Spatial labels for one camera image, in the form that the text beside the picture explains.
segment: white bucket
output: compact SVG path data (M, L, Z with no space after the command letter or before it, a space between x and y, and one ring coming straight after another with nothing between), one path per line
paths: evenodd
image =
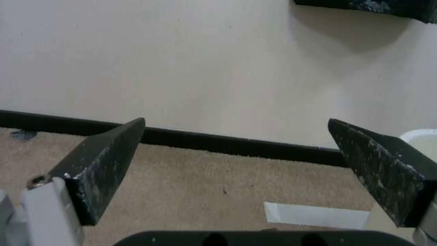
M437 130L412 130L402 134L400 138L437 162ZM413 242L414 228L397 228L378 203L370 211L364 229L390 233Z

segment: worn black paint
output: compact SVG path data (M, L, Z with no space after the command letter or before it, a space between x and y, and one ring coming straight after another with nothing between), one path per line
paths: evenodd
M424 23L437 22L437 0L295 0L295 3L391 14Z
M63 178L82 225L96 225L120 186L143 134L139 118L87 137L49 174Z
M397 137L329 120L346 162L397 226L416 227L437 190L437 164Z
M140 232L115 246L413 246L382 232L367 231L260 231L260 232Z

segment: white wall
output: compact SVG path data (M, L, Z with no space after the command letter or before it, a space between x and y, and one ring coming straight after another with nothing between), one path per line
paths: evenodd
M437 26L287 0L0 0L0 109L334 147L437 127Z

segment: floor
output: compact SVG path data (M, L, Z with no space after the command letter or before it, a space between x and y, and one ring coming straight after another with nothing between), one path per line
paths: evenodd
M31 176L49 171L83 137L40 132L28 142L0 128L0 187L16 205ZM139 145L124 181L85 245L144 230L323 229L267 223L263 202L370 210L348 169Z

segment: metal part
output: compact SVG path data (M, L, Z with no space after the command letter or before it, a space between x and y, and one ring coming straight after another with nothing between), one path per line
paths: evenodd
M82 225L96 225L122 182L145 128L143 118L87 137L49 174L65 180Z
M429 237L420 227L414 230L413 240L419 246L437 246L437 242Z
M417 227L437 190L437 164L397 137L336 119L328 128L355 175L394 223Z
M22 206L15 209L7 222L6 246L29 246L27 214Z
M71 215L71 201L65 194L65 182L60 178L23 191L21 202L27 214L30 245L78 246L83 243L82 227L77 217Z
M0 190L0 245L6 245L7 223L14 213L14 206L8 195Z
M418 245L437 246L437 194L414 231L413 239Z
M29 179L26 187L28 190L31 190L31 189L43 186L51 181L52 181L52 178L49 174L41 174L41 175L37 175L37 176Z

